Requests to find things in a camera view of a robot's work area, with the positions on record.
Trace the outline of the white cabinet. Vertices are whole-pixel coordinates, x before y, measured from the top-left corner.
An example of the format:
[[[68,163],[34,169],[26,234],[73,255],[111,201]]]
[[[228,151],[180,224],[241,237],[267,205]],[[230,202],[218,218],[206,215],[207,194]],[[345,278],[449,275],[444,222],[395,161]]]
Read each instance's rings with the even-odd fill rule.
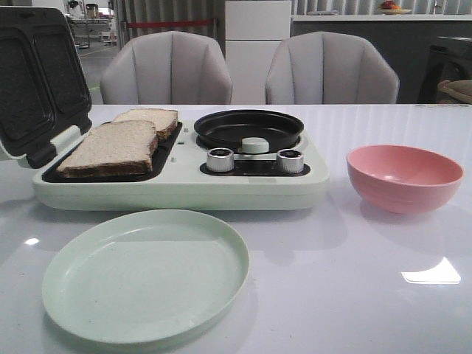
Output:
[[[232,103],[262,105],[266,78],[280,42],[291,34],[291,1],[227,1],[226,63]]]

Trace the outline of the white bread slice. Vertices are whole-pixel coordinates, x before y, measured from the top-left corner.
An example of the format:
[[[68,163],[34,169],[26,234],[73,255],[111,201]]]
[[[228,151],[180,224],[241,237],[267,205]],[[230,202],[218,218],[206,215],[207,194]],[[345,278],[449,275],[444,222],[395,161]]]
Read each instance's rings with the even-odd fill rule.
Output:
[[[178,112],[161,108],[136,108],[116,116],[114,122],[145,120],[152,122],[159,142],[165,141],[178,125]]]
[[[145,120],[110,122],[94,128],[57,167],[67,178],[133,176],[153,170],[155,125]]]

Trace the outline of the grey upholstered chair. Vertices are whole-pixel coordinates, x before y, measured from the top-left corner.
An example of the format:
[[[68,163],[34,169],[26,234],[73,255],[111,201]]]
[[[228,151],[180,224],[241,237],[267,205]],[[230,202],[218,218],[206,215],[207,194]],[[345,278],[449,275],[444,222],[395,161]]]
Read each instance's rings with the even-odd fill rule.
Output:
[[[277,47],[265,81],[269,105],[395,104],[400,81],[366,39],[310,32]]]
[[[109,105],[228,105],[232,79],[218,42],[169,31],[130,40],[100,81]]]

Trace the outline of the fruit plate on counter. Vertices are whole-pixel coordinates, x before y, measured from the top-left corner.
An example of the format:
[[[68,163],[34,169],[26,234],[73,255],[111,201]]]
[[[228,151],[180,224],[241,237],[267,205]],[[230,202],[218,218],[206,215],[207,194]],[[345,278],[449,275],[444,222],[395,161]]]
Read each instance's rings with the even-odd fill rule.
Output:
[[[412,12],[410,9],[403,9],[400,5],[392,0],[383,1],[378,6],[378,11],[382,15],[406,15]]]

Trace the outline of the silver control knob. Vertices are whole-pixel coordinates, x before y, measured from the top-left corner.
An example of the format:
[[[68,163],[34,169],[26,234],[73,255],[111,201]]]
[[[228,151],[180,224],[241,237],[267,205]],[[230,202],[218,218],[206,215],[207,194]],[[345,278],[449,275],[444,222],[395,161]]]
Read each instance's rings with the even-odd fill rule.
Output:
[[[227,147],[215,147],[207,152],[206,168],[214,173],[227,173],[234,169],[234,152]]]
[[[301,173],[305,168],[304,155],[294,149],[279,150],[276,155],[276,166],[281,173]]]

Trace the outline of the pink plastic bowl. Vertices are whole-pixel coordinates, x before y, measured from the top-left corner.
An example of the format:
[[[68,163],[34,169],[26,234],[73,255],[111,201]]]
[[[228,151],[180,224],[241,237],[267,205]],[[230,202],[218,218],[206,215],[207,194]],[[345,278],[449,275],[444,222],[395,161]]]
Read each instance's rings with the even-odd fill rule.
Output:
[[[456,193],[464,170],[454,160],[417,147],[368,145],[347,154],[355,191],[376,207],[398,214],[436,210]]]

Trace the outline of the breakfast maker hinged lid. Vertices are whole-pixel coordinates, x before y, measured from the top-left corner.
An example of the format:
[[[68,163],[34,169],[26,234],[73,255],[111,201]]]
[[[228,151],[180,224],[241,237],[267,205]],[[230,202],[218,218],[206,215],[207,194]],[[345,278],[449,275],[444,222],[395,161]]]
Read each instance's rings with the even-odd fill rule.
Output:
[[[53,160],[53,139],[91,128],[91,98],[71,30],[50,7],[1,7],[1,158],[32,168]]]

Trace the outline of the left grey upholstered chair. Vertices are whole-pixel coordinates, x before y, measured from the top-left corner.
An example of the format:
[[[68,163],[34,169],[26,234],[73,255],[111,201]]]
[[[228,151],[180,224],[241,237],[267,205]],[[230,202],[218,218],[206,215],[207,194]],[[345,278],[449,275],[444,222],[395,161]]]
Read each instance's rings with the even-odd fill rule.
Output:
[[[100,81],[109,105],[228,105],[232,79],[218,42],[169,31],[130,40]]]

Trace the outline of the dark appliance at right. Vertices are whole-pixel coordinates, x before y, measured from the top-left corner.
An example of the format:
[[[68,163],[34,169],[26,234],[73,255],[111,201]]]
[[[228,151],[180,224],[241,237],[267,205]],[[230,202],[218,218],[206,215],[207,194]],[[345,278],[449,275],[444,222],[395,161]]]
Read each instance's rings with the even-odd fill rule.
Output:
[[[429,48],[426,73],[420,86],[418,103],[454,101],[438,89],[444,80],[471,79],[471,38],[439,36]]]

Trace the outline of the black round frying pan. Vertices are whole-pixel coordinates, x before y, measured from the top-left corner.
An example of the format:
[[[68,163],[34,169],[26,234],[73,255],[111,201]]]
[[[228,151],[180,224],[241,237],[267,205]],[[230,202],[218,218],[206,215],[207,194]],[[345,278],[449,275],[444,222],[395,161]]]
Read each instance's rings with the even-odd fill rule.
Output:
[[[198,141],[206,148],[229,148],[243,152],[245,138],[262,138],[268,153],[292,148],[304,130],[303,123],[289,114],[258,109],[239,109],[208,114],[194,123]]]

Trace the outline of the mint green breakfast maker base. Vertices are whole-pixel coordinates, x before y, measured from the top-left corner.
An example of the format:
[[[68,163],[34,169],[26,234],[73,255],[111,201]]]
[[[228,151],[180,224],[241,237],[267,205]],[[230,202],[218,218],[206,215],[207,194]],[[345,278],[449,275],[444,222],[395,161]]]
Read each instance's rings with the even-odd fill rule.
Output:
[[[302,133],[295,150],[309,171],[303,176],[211,176],[201,171],[207,149],[191,121],[180,121],[161,172],[144,181],[51,180],[61,160],[41,168],[32,184],[38,200],[68,210],[295,210],[314,206],[327,192],[330,173]]]

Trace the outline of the left silver control knob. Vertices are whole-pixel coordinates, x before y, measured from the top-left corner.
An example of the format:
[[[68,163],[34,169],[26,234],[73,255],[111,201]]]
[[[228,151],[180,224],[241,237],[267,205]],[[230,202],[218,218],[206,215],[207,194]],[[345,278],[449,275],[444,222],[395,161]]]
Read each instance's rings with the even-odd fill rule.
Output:
[[[206,168],[214,173],[227,173],[234,169],[234,152],[227,147],[215,147],[207,152]]]

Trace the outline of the grey counter with white top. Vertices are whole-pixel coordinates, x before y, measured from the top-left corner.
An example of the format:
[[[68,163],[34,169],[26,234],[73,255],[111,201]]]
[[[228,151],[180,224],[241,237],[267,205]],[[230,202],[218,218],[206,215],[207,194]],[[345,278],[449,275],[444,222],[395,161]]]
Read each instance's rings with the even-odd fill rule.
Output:
[[[471,38],[470,15],[297,15],[293,35],[328,31],[370,41],[400,79],[399,103],[417,103],[429,48],[439,36]]]

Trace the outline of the mint green round plate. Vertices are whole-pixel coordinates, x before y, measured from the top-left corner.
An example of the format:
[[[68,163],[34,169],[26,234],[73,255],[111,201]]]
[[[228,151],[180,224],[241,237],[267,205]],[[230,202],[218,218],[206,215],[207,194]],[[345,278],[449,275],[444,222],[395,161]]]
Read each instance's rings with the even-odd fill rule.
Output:
[[[151,210],[101,223],[46,269],[45,310],[67,332],[101,344],[182,339],[217,322],[249,272],[227,223],[200,212]]]

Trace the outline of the right grey upholstered chair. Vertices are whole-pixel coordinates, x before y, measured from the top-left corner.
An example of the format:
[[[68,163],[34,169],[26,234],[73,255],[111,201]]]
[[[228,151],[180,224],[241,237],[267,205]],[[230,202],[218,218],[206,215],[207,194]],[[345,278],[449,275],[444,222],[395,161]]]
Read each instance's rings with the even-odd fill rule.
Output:
[[[395,104],[400,81],[366,39],[310,32],[277,47],[265,81],[269,105]]]

